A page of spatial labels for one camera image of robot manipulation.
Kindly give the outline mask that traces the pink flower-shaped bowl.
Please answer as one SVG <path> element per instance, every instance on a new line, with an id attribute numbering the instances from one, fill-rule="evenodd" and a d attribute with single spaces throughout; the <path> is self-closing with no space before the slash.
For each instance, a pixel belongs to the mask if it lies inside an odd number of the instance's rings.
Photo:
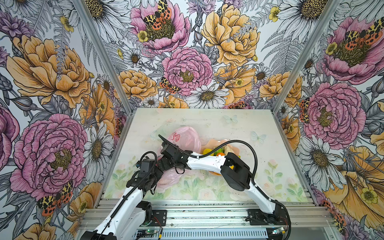
<path id="1" fill-rule="evenodd" d="M 216 149 L 218 146 L 220 146 L 221 144 L 223 144 L 223 143 L 226 143 L 228 140 L 221 140 L 221 141 L 218 141 L 218 140 L 215 140 L 215 139 L 210 139 L 205 145 L 203 145 L 202 146 L 202 148 L 201 148 L 201 154 L 203 155 L 203 151 L 204 151 L 204 149 L 206 149 L 206 148 L 209 148 L 209 149 L 212 149 L 212 150 L 214 150 L 214 149 Z M 238 149 L 238 148 L 236 148 L 236 147 L 233 147 L 233 146 L 231 146 L 231 145 L 229 145 L 231 148 L 233 148 L 237 153 L 238 153 L 238 157 L 240 158 L 241 156 L 240 156 L 240 150 Z"/>

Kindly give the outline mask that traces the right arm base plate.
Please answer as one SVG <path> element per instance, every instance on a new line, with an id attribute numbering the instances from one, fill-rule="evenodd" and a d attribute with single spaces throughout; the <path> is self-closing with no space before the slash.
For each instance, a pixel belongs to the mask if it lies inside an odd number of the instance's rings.
<path id="1" fill-rule="evenodd" d="M 266 214 L 260 209 L 249 209 L 247 212 L 246 222 L 251 226 L 287 226 L 289 224 L 287 212 L 283 209 L 277 209 L 272 214 Z"/>

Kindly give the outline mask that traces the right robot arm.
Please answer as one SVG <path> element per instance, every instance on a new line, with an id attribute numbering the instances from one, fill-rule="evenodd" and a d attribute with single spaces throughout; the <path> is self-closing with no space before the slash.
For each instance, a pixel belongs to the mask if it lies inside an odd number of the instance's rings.
<path id="1" fill-rule="evenodd" d="M 243 162 L 236 154 L 228 153 L 224 156 L 212 156 L 215 151 L 228 144 L 239 143 L 248 147 L 254 157 L 254 169 Z M 192 151 L 181 150 L 170 141 L 163 139 L 161 159 L 158 167 L 161 171 L 175 170 L 204 170 L 220 174 L 229 187 L 245 192 L 259 207 L 254 217 L 260 225 L 277 225 L 280 221 L 289 225 L 290 217 L 287 208 L 277 200 L 272 199 L 256 183 L 255 175 L 258 167 L 258 157 L 253 147 L 241 140 L 229 140 L 220 144 L 207 154 L 197 154 Z"/>

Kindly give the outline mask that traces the pink plastic bag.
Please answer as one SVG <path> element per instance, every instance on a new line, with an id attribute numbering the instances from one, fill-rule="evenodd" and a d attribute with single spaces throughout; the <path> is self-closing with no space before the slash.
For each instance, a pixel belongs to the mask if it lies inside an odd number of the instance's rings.
<path id="1" fill-rule="evenodd" d="M 192 127 L 181 127 L 174 130 L 167 138 L 158 134 L 162 145 L 158 153 L 157 166 L 163 172 L 157 182 L 157 191 L 164 193 L 176 185 L 182 175 L 187 174 L 188 157 L 201 151 L 201 141 L 197 131 Z"/>

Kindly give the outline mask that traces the yellow fake lemon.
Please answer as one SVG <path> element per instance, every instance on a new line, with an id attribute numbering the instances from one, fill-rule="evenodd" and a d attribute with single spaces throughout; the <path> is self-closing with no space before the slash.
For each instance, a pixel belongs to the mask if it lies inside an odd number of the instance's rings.
<path id="1" fill-rule="evenodd" d="M 206 148 L 206 149 L 204 149 L 204 151 L 203 151 L 203 155 L 214 156 L 214 155 L 215 155 L 215 152 L 214 152 L 212 149 Z"/>

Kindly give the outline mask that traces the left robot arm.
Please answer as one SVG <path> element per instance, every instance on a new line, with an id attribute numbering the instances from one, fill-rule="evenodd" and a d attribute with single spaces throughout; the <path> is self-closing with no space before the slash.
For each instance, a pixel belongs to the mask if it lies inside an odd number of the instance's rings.
<path id="1" fill-rule="evenodd" d="M 81 240 L 130 240 L 137 228 L 152 217 L 152 206 L 143 200 L 153 189 L 163 172 L 157 159 L 145 157 L 139 161 L 139 170 L 127 182 L 127 188 L 109 215 L 95 230 L 86 231 Z"/>

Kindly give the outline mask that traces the bright green fake fruit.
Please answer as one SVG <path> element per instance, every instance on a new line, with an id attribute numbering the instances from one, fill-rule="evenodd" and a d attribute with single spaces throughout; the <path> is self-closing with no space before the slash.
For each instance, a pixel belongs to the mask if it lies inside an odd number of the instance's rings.
<path id="1" fill-rule="evenodd" d="M 224 153 L 224 148 L 219 148 L 218 150 L 216 150 L 216 151 L 214 152 L 214 156 L 216 156 L 217 153 Z"/>

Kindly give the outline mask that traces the beige fake garlic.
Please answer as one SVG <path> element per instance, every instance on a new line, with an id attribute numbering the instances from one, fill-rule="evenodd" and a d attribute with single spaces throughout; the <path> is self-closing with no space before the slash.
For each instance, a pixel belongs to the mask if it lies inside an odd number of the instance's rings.
<path id="1" fill-rule="evenodd" d="M 229 153 L 238 155 L 238 153 L 233 148 L 231 148 L 229 145 L 224 146 L 224 154 L 227 156 Z"/>

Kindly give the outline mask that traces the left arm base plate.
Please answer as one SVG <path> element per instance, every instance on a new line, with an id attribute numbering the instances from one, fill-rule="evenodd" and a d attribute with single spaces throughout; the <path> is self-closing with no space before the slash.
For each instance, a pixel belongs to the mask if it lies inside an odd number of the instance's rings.
<path id="1" fill-rule="evenodd" d="M 167 223 L 167 210 L 152 210 L 152 218 L 147 226 L 151 227 L 164 227 Z"/>

